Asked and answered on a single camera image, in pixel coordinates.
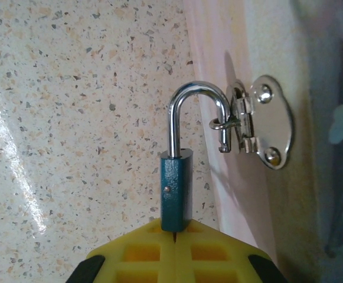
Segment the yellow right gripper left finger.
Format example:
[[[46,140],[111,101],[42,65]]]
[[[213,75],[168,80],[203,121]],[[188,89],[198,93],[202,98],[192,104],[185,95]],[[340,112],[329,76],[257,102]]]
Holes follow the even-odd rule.
[[[67,282],[174,282],[174,248],[155,219],[92,250]]]

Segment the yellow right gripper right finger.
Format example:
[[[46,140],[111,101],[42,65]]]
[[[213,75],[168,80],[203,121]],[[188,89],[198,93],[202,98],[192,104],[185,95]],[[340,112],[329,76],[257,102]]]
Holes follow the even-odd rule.
[[[192,220],[176,234],[176,282],[287,282],[261,249]]]

